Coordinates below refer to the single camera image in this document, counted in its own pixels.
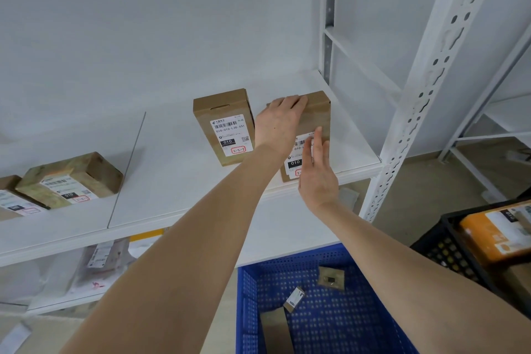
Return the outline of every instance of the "orange package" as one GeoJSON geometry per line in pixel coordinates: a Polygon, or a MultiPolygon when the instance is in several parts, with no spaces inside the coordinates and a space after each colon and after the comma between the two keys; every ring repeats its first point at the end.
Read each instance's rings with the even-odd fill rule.
{"type": "Polygon", "coordinates": [[[531,253],[531,201],[469,214],[459,225],[487,263],[531,253]]]}

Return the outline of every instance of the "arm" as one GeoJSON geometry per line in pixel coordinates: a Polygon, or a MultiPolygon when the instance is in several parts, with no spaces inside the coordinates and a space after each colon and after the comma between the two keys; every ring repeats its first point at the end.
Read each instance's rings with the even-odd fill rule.
{"type": "Polygon", "coordinates": [[[306,96],[256,117],[256,148],[101,299],[62,353],[198,353],[262,192],[289,155],[306,96]]]}
{"type": "Polygon", "coordinates": [[[393,238],[343,207],[315,132],[303,150],[299,190],[308,208],[342,241],[372,288],[421,353],[524,353],[531,321],[501,298],[393,238]]]}

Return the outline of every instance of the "hand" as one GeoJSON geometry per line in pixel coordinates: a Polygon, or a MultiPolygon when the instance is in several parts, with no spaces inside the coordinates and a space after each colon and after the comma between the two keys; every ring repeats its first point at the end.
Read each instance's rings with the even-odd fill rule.
{"type": "Polygon", "coordinates": [[[299,177],[299,193],[310,211],[318,217],[321,208],[339,202],[339,183],[330,168],[330,142],[322,142],[323,128],[315,129],[312,138],[304,143],[302,172],[299,177]]]}
{"type": "Polygon", "coordinates": [[[288,158],[295,145],[295,131],[307,103],[306,95],[273,100],[256,117],[256,148],[266,146],[277,152],[280,160],[288,158]]]}

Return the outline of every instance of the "forearm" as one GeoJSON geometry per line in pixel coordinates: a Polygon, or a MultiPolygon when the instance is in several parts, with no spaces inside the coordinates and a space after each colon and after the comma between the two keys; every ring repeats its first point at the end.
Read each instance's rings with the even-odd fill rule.
{"type": "Polygon", "coordinates": [[[111,287],[64,352],[199,352],[281,163],[256,148],[111,287]]]}
{"type": "Polygon", "coordinates": [[[420,352],[528,352],[531,322],[494,294],[336,203],[318,217],[420,352]]]}

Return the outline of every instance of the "gray floor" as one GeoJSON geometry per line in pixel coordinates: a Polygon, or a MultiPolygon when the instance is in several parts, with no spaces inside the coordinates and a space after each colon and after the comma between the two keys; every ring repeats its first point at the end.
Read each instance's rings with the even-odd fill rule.
{"type": "MultiPolygon", "coordinates": [[[[355,189],[367,183],[356,183],[355,189]]],[[[374,225],[401,243],[410,245],[433,226],[443,213],[485,204],[484,188],[456,160],[441,164],[435,159],[405,163],[384,201],[374,225]]],[[[234,353],[236,272],[230,279],[202,353],[234,353]]],[[[16,323],[15,317],[0,319],[0,336],[16,323]]],[[[30,320],[33,335],[19,354],[57,353],[79,324],[77,319],[30,320]]]]}

